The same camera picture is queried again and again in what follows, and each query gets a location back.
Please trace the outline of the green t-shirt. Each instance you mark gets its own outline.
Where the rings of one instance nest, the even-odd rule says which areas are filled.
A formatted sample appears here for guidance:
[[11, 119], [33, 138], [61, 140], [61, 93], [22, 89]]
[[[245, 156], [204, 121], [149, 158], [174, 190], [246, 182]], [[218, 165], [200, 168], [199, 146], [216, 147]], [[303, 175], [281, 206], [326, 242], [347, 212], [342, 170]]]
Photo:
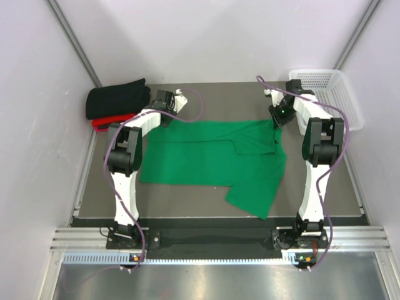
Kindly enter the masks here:
[[147, 134], [142, 183], [224, 186], [225, 200], [266, 219], [284, 177], [282, 131], [260, 121], [173, 121]]

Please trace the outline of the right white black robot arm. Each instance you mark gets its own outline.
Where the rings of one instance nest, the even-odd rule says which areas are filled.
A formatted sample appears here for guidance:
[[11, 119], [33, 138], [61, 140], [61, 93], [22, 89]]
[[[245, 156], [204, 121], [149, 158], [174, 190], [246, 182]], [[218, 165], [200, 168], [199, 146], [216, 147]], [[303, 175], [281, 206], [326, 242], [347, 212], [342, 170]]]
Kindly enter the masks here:
[[271, 98], [269, 113], [274, 128], [278, 129], [294, 118], [306, 123], [301, 155], [306, 163], [304, 196], [292, 229], [272, 232], [278, 248], [318, 249], [325, 247], [328, 237], [324, 229], [324, 198], [331, 167], [343, 150], [345, 122], [324, 109], [311, 90], [303, 89], [301, 80], [292, 79], [284, 90], [265, 89]]

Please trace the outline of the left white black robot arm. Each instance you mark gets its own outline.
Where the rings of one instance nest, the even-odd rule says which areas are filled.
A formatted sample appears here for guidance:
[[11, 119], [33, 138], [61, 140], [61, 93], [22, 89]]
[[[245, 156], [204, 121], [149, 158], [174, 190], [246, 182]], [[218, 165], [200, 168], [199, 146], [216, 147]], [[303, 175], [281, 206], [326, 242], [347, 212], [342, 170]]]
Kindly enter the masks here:
[[136, 176], [143, 161], [143, 137], [159, 126], [168, 126], [187, 102], [180, 89], [159, 90], [155, 100], [137, 115], [110, 125], [103, 169], [114, 191], [116, 213], [108, 234], [108, 249], [143, 246], [136, 205]]

